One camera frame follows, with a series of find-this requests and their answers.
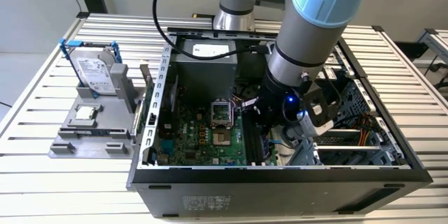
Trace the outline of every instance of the floor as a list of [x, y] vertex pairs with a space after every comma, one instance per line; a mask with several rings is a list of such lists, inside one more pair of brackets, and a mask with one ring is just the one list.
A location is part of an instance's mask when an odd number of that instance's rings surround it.
[[[0, 102], [13, 105], [47, 55], [0, 52]], [[0, 104], [0, 121], [7, 110]]]

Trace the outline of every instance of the green circuit board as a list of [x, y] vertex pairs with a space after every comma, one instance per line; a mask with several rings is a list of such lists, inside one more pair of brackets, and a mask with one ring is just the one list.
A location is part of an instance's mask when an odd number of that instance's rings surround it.
[[209, 110], [179, 108], [178, 132], [174, 139], [173, 155], [167, 157], [170, 166], [245, 164], [242, 120], [234, 112], [231, 129], [210, 129]]

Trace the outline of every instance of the label sticker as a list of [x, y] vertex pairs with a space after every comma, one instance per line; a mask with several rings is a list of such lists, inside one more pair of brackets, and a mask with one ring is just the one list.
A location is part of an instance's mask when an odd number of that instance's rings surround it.
[[89, 88], [98, 94], [115, 94], [103, 61], [89, 58], [77, 58], [75, 60]]
[[199, 57], [210, 57], [214, 55], [221, 55], [229, 52], [229, 46], [226, 45], [206, 45], [195, 44], [193, 45], [193, 55]]
[[182, 196], [183, 208], [190, 211], [227, 210], [231, 196]]

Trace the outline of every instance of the hard drive label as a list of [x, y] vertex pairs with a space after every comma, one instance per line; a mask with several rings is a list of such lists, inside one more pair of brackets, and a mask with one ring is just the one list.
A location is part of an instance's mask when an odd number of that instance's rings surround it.
[[103, 61], [90, 58], [77, 58], [75, 60], [89, 88], [98, 94], [114, 94], [114, 87]]

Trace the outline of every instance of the chip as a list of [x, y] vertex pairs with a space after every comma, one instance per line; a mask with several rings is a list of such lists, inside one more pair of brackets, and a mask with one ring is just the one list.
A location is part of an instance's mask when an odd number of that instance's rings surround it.
[[186, 152], [185, 159], [195, 159], [195, 152]]
[[230, 131], [213, 130], [213, 145], [230, 145]]

